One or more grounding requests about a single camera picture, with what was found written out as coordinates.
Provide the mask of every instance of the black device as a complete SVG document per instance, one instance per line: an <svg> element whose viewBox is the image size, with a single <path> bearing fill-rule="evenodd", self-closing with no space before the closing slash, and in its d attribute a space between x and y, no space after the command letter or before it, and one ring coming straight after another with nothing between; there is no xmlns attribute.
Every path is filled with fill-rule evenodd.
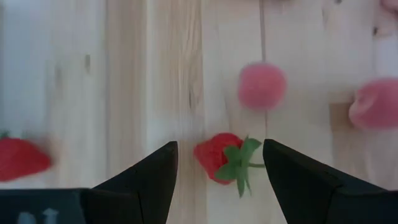
<svg viewBox="0 0 398 224"><path fill-rule="evenodd" d="M177 163L169 142L93 189L0 190L0 224L164 224Z"/></svg>
<svg viewBox="0 0 398 224"><path fill-rule="evenodd" d="M271 139L263 158L288 224L398 223L398 192L322 164Z"/></svg>

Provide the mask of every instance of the strawberry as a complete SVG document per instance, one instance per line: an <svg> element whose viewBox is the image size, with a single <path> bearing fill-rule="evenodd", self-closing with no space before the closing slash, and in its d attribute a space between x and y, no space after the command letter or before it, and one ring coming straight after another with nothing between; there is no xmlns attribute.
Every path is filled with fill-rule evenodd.
<svg viewBox="0 0 398 224"><path fill-rule="evenodd" d="M243 140L231 133L221 133L203 143L200 143L193 150L193 154L203 166L209 178L223 185L230 184L232 180L220 180L215 177L218 169L227 164L227 157L224 155L224 148L237 146L241 148Z"/></svg>
<svg viewBox="0 0 398 224"><path fill-rule="evenodd" d="M51 160L31 142L7 136L0 139L0 181L42 172L50 166Z"/></svg>

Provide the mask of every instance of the wooden table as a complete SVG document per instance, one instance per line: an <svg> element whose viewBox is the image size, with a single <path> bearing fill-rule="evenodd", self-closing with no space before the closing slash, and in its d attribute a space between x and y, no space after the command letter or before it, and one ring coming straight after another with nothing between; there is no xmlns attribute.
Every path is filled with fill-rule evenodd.
<svg viewBox="0 0 398 224"><path fill-rule="evenodd" d="M375 0L2 0L0 128L27 133L52 170L1 184L92 187L176 139L170 224L285 223L265 170L253 196L206 178L194 145L230 131L274 138L387 189L398 132L347 118L355 89L398 75L398 31ZM239 105L247 63L286 71L284 102ZM261 162L261 150L253 161Z"/></svg>

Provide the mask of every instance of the wooden surface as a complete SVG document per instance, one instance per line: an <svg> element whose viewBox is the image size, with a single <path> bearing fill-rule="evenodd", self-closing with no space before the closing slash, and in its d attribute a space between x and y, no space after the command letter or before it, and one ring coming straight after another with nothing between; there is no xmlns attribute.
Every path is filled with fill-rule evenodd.
<svg viewBox="0 0 398 224"><path fill-rule="evenodd" d="M398 76L396 21L375 0L2 0L0 15L0 128L56 162L2 188L92 187L176 139L169 223L285 223L265 170L242 199L206 178L192 149L222 131L398 188L398 131L347 117L361 84ZM236 97L240 69L260 60L289 86L267 113Z"/></svg>

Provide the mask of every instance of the red strawberry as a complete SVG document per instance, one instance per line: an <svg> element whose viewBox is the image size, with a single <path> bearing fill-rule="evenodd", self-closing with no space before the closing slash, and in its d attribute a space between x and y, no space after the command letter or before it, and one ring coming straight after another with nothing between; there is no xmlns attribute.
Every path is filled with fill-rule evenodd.
<svg viewBox="0 0 398 224"><path fill-rule="evenodd" d="M48 169L51 160L29 141L0 139L0 181L10 181Z"/></svg>
<svg viewBox="0 0 398 224"><path fill-rule="evenodd" d="M224 148L227 146L237 146L241 148L243 140L231 133L217 134L213 138L200 143L193 150L193 154L199 163L206 170L210 179L219 184L230 184L232 181L219 180L215 177L218 169L227 164L228 160L224 155Z"/></svg>

